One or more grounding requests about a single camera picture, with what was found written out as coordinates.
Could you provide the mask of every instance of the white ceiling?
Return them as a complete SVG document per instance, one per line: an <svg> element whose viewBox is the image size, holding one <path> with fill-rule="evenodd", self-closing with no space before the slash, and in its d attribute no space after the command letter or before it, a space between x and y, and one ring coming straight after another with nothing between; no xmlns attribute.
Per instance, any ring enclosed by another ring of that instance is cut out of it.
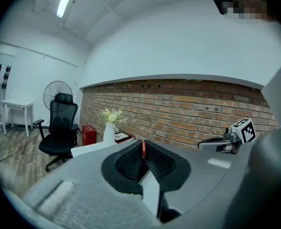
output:
<svg viewBox="0 0 281 229"><path fill-rule="evenodd" d="M89 46L139 13L157 6L187 0L75 0L62 19L56 16L60 0L32 0L32 10L61 26Z"/></svg>

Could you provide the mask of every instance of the mesh chair back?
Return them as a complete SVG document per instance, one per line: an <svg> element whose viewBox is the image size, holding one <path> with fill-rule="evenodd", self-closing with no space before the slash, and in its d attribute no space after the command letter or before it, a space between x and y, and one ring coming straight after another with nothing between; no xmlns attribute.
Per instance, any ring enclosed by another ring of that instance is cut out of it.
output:
<svg viewBox="0 0 281 229"><path fill-rule="evenodd" d="M72 135L71 127L78 109L74 103L50 102L49 133L60 137L62 140Z"/></svg>
<svg viewBox="0 0 281 229"><path fill-rule="evenodd" d="M55 95L54 100L56 102L72 103L73 102L73 96L71 94L61 94L61 93L58 93L58 94Z"/></svg>

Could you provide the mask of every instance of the wooden floor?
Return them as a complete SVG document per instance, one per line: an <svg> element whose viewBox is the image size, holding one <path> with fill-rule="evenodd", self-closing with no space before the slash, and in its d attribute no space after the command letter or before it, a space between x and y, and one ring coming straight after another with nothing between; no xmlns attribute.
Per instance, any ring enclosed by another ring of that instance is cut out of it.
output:
<svg viewBox="0 0 281 229"><path fill-rule="evenodd" d="M7 135L4 135L0 125L0 182L19 197L48 174L45 165L55 158L39 150L42 138L38 129L30 129L29 135L26 136L24 128L16 127L8 128ZM49 173L62 163L60 160L51 165Z"/></svg>

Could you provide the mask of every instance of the white vase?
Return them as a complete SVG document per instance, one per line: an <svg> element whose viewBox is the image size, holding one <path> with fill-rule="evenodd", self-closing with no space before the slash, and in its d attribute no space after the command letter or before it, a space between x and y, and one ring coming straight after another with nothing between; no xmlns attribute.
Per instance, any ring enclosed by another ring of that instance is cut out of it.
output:
<svg viewBox="0 0 281 229"><path fill-rule="evenodd" d="M106 122L106 129L103 134L103 142L109 145L115 144L115 128L114 124Z"/></svg>

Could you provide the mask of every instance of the white wall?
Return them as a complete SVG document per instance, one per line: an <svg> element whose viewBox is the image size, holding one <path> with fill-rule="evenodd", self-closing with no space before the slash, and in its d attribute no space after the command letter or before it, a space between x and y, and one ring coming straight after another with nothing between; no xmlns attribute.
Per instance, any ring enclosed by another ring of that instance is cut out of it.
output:
<svg viewBox="0 0 281 229"><path fill-rule="evenodd" d="M227 18L213 1L184 2L138 16L95 46L79 85L186 78L261 88L280 66L279 24Z"/></svg>
<svg viewBox="0 0 281 229"><path fill-rule="evenodd" d="M45 88L53 81L67 83L72 89L74 103L80 107L77 97L80 89L74 83L79 70L54 58L20 48L16 52L8 79L6 99L33 102L33 119L44 119L43 125L49 125L50 111L43 101ZM75 123L79 122L78 115L75 117ZM24 124L23 111L14 110L13 122Z"/></svg>
<svg viewBox="0 0 281 229"><path fill-rule="evenodd" d="M80 107L82 92L74 81L90 49L51 20L33 13L31 1L17 0L0 23L0 52L15 56L6 99L32 101L34 120L44 119L43 125L49 125L50 112L43 102L46 86L53 81L67 83ZM22 112L15 110L13 121L24 124ZM79 123L79 111L75 123Z"/></svg>

